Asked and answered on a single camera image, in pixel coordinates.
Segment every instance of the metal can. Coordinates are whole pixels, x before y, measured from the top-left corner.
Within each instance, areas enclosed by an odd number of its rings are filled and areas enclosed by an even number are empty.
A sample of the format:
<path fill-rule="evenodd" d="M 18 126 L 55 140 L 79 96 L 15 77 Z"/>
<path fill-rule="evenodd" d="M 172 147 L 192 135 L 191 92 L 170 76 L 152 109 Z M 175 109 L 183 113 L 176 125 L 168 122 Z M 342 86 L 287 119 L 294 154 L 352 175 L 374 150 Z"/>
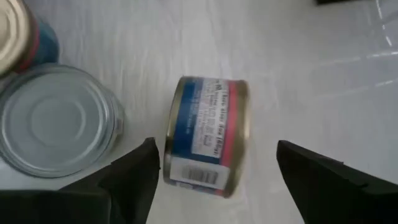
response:
<path fill-rule="evenodd" d="M 106 155 L 123 133 L 123 120 L 118 100 L 91 75 L 40 65 L 0 94 L 0 153 L 26 174 L 63 177 Z"/>
<path fill-rule="evenodd" d="M 55 32 L 36 18 L 22 0 L 0 1 L 0 27 L 0 75 L 58 62 Z"/>
<path fill-rule="evenodd" d="M 165 182 L 230 197 L 249 138 L 249 90 L 243 80 L 182 77 L 170 110 Z"/>

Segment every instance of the pink label stripe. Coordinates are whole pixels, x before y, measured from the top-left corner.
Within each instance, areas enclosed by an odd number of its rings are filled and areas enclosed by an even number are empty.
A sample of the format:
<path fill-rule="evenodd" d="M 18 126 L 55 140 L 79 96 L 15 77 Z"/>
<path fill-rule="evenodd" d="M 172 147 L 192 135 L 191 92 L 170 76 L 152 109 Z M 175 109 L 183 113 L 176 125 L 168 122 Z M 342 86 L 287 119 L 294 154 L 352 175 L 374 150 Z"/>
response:
<path fill-rule="evenodd" d="M 27 53 L 27 57 L 25 60 L 23 60 L 21 62 L 21 65 L 18 66 L 17 68 L 17 72 L 20 72 L 22 70 L 27 69 L 27 67 L 29 67 L 33 61 L 33 58 L 35 57 L 36 51 L 39 48 L 39 27 L 38 24 L 36 24 L 34 26 L 34 39 L 33 39 L 33 46 L 31 49 L 29 49 L 28 53 Z"/>
<path fill-rule="evenodd" d="M 229 81 L 229 104 L 228 104 L 228 120 L 226 124 L 224 151 L 221 158 L 221 165 L 229 167 L 232 161 L 234 135 L 236 129 L 236 83 Z M 222 195 L 222 190 L 217 190 L 218 195 Z"/>

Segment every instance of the can label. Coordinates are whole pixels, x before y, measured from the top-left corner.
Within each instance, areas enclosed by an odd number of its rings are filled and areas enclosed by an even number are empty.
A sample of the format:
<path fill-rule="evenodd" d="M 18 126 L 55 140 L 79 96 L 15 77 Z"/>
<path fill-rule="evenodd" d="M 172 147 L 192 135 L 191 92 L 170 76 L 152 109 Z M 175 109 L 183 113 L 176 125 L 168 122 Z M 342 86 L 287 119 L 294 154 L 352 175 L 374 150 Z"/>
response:
<path fill-rule="evenodd" d="M 229 177 L 234 117 L 233 82 L 188 78 L 183 88 L 171 152 L 170 179 L 210 193 L 223 190 Z"/>
<path fill-rule="evenodd" d="M 41 19 L 34 19 L 34 38 L 24 60 L 17 66 L 17 72 L 43 63 L 58 62 L 60 50 L 54 30 Z"/>

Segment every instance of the barcode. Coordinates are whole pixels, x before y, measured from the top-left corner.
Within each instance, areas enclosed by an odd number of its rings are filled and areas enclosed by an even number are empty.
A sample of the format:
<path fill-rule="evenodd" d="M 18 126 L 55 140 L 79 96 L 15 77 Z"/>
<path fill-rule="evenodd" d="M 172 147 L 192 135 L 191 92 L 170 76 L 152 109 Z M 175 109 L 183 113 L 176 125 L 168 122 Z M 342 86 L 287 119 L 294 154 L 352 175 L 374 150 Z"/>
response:
<path fill-rule="evenodd" d="M 182 169 L 182 177 L 206 184 L 216 184 L 218 173 L 213 170 L 205 170 L 199 167 L 185 166 Z"/>

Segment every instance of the can lid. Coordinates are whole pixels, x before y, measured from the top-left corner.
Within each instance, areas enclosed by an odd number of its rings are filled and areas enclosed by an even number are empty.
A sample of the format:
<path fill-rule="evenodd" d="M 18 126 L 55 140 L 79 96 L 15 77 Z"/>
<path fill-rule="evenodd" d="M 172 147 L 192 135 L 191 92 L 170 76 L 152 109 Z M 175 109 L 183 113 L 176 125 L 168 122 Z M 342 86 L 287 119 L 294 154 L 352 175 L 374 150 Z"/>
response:
<path fill-rule="evenodd" d="M 0 96 L 5 159 L 39 177 L 78 172 L 107 150 L 114 128 L 108 92 L 89 74 L 39 66 L 13 80 Z"/>
<path fill-rule="evenodd" d="M 19 60 L 29 41 L 29 15 L 20 0 L 0 1 L 0 75 Z"/>

